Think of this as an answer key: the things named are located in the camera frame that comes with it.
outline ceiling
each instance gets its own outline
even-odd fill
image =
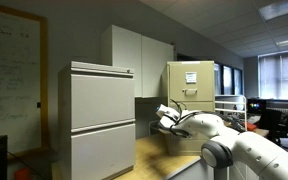
[[[268,21],[259,8],[278,0],[140,0],[242,58],[288,50],[288,14]]]

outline cable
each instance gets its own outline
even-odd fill
[[[178,121],[176,121],[175,125],[179,124],[182,120],[187,119],[197,114],[199,114],[199,112],[192,112],[192,113],[186,114],[185,116],[181,117]]]
[[[34,171],[35,174],[37,174],[40,178],[46,180],[45,177],[43,177],[39,172],[37,172],[35,169],[33,169],[31,166],[29,166],[28,164],[26,164],[23,160],[21,160],[19,157],[15,156],[15,154],[7,151],[7,153],[9,153],[10,155],[12,155],[15,159],[17,159],[19,162],[23,163],[26,167],[30,168],[32,171]]]
[[[245,127],[243,126],[243,123],[240,122],[239,119],[233,116],[226,116],[226,115],[216,113],[216,112],[211,112],[211,111],[202,111],[202,112],[217,115],[224,121],[229,122],[231,124],[231,128],[235,129],[238,132],[245,132]]]
[[[175,105],[177,106],[177,109],[180,111],[180,117],[181,117],[181,114],[182,114],[182,108],[181,106],[173,99],[170,99],[173,103],[175,103]]]
[[[185,110],[187,110],[187,107],[186,107],[186,105],[184,103],[182,103],[182,102],[179,102],[179,103],[183,104],[183,106],[185,107]]]

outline beige filing cabinet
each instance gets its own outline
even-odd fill
[[[71,62],[58,74],[65,180],[112,178],[135,164],[134,70]]]
[[[161,96],[160,77],[174,60],[173,46],[112,25],[101,34],[104,65],[135,70],[135,97]]]
[[[176,109],[172,99],[184,103],[188,110],[215,111],[214,61],[168,62],[162,80],[168,106]],[[175,135],[166,135],[166,139],[171,155],[200,155],[208,140],[200,133],[189,139]]]

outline cabinet drawer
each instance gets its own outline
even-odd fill
[[[95,75],[71,78],[72,129],[135,118],[133,78]]]
[[[192,141],[192,140],[208,140],[210,138],[206,137],[205,135],[201,133],[196,133],[192,135],[190,138],[182,138],[180,136],[175,136],[173,134],[170,135],[170,140],[171,141]]]
[[[134,124],[72,136],[72,179],[104,179],[134,163]]]
[[[171,64],[169,96],[176,101],[214,101],[214,63]]]
[[[184,103],[187,110],[201,110],[201,111],[215,111],[215,104],[214,102],[181,102]],[[176,105],[171,102],[170,107],[177,109]]]
[[[170,140],[167,142],[170,155],[201,155],[202,145],[208,139]]]

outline desk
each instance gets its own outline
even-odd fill
[[[255,123],[257,123],[258,121],[260,121],[260,118],[261,118],[261,116],[259,116],[259,115],[250,116],[250,117],[247,119],[247,122],[249,122],[249,123],[251,123],[251,124],[255,124]]]
[[[255,129],[255,133],[266,136],[268,130]],[[163,179],[172,178],[175,174],[183,171],[185,168],[200,162],[200,156],[170,156],[168,155],[165,137],[163,134],[157,134],[136,140],[136,162],[134,169],[116,180],[129,179]],[[213,177],[212,171],[205,176]],[[53,180],[62,180],[59,166],[52,164]]]

